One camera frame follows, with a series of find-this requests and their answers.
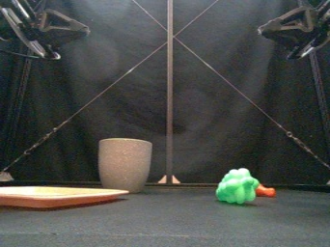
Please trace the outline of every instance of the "green toy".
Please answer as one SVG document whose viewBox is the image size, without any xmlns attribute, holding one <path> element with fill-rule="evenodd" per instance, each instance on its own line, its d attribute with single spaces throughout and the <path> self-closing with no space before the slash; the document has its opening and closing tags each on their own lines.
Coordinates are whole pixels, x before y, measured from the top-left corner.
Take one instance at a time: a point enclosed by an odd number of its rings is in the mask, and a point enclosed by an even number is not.
<svg viewBox="0 0 330 247">
<path fill-rule="evenodd" d="M 222 178 L 216 192 L 220 201 L 230 204 L 244 204 L 256 199 L 256 189 L 260 185 L 258 179 L 250 175 L 245 168 L 234 169 Z"/>
</svg>

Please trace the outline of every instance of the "orange tray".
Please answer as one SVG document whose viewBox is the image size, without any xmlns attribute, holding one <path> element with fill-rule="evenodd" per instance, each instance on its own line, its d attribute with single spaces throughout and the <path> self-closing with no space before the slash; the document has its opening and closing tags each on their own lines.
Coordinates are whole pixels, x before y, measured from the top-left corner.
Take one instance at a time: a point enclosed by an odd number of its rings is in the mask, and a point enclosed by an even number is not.
<svg viewBox="0 0 330 247">
<path fill-rule="evenodd" d="M 0 187 L 0 206 L 54 208 L 115 200 L 127 190 L 49 186 Z"/>
</svg>

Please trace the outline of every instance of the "cup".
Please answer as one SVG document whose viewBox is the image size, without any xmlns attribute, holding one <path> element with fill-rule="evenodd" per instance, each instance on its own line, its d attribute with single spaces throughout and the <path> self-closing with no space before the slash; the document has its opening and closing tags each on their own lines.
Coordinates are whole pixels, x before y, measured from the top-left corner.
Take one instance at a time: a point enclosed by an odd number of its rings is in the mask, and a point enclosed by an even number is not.
<svg viewBox="0 0 330 247">
<path fill-rule="evenodd" d="M 138 193 L 150 175 L 153 143 L 139 139 L 99 141 L 98 170 L 105 188 Z"/>
</svg>

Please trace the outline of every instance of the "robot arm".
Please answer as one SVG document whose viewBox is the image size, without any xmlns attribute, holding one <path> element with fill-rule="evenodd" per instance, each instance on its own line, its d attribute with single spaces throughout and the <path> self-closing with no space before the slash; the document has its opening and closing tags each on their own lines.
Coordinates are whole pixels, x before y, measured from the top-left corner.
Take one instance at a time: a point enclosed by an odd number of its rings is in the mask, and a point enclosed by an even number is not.
<svg viewBox="0 0 330 247">
<path fill-rule="evenodd" d="M 59 59 L 61 46 L 90 32 L 89 26 L 55 10 L 35 13 L 27 0 L 0 0 L 0 40 L 19 38 L 42 58 Z"/>
<path fill-rule="evenodd" d="M 288 59 L 301 59 L 330 41 L 330 0 L 304 6 L 258 29 L 260 34 L 289 50 Z"/>
</svg>

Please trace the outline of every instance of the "ceramic cup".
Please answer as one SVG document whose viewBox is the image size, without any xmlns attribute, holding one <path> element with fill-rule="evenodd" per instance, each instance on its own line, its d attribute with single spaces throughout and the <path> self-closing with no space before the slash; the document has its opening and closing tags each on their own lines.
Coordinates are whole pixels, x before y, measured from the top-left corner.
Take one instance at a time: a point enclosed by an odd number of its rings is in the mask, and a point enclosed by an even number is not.
<svg viewBox="0 0 330 247">
<path fill-rule="evenodd" d="M 105 188 L 138 193 L 150 175 L 153 143 L 130 138 L 99 141 L 98 169 Z"/>
</svg>

